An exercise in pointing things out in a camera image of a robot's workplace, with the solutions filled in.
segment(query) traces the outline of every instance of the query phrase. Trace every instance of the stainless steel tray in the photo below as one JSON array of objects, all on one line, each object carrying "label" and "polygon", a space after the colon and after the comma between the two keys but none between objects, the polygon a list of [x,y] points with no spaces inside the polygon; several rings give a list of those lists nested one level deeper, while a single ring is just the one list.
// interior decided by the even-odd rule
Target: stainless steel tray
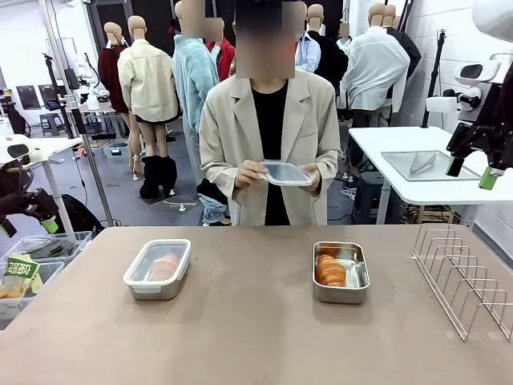
[{"label": "stainless steel tray", "polygon": [[[324,286],[315,279],[319,256],[335,257],[345,267],[345,287]],[[334,303],[362,303],[369,287],[366,259],[360,245],[351,242],[318,242],[313,246],[313,292],[319,301]]]}]

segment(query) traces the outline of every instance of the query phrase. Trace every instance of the cream jacket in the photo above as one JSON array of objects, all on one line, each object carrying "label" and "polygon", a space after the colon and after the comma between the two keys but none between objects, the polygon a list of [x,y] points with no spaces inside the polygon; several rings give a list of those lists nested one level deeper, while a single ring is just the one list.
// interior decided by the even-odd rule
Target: cream jacket
[{"label": "cream jacket", "polygon": [[[298,187],[281,188],[290,225],[326,225],[326,191],[337,173],[339,152],[333,86],[317,75],[296,71],[285,101],[281,159],[315,163],[321,192],[313,197]],[[232,223],[264,225],[268,185],[235,187],[239,164],[264,160],[248,79],[232,76],[208,93],[200,123],[200,153],[201,170],[228,197]]]},{"label": "cream jacket", "polygon": [[178,113],[171,58],[143,38],[134,41],[118,60],[119,82],[132,114],[163,122]]}]

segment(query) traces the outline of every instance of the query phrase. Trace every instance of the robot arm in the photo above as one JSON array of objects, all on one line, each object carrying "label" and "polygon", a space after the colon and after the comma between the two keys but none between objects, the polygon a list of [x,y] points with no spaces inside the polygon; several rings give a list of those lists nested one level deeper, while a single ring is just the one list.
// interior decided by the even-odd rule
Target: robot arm
[{"label": "robot arm", "polygon": [[[475,0],[473,19],[480,31],[513,42],[513,1]],[[492,55],[491,60],[461,66],[455,78],[473,86],[456,97],[462,103],[460,123],[447,145],[452,155],[447,175],[458,176],[463,161],[474,151],[487,155],[488,168],[480,188],[493,189],[498,176],[513,168],[513,54]]]}]

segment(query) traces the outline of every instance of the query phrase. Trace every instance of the hand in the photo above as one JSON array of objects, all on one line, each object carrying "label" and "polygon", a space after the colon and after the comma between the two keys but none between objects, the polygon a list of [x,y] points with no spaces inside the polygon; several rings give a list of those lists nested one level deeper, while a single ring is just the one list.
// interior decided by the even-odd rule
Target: hand
[{"label": "hand", "polygon": [[243,164],[239,165],[237,176],[235,178],[235,186],[238,188],[246,188],[249,185],[261,181],[260,174],[265,174],[267,168],[263,164],[253,162],[252,160],[245,160]]},{"label": "hand", "polygon": [[313,177],[313,182],[310,186],[301,187],[306,192],[312,195],[318,195],[321,190],[321,172],[315,163],[303,166],[303,170]]}]

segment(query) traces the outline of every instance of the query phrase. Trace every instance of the white shirt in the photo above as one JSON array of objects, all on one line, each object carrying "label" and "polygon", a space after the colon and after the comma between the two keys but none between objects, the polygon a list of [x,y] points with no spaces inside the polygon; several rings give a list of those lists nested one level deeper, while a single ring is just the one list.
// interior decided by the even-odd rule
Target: white shirt
[{"label": "white shirt", "polygon": [[296,48],[296,69],[314,73],[321,61],[321,46],[310,38],[308,32],[301,34]]},{"label": "white shirt", "polygon": [[386,93],[394,86],[392,108],[398,112],[409,65],[408,54],[380,26],[372,26],[354,38],[341,87],[347,92],[349,107],[354,110],[377,110],[386,104]]},{"label": "white shirt", "polygon": [[[306,30],[310,30],[310,24],[306,23]],[[319,28],[319,35],[325,36],[326,33],[326,26],[324,24],[321,24],[321,28]]]},{"label": "white shirt", "polygon": [[214,47],[212,47],[212,50],[210,51],[210,56],[212,56],[212,60],[214,61],[216,66],[217,66],[217,54],[219,54],[219,51],[221,51],[221,48],[217,44],[214,44]]}]

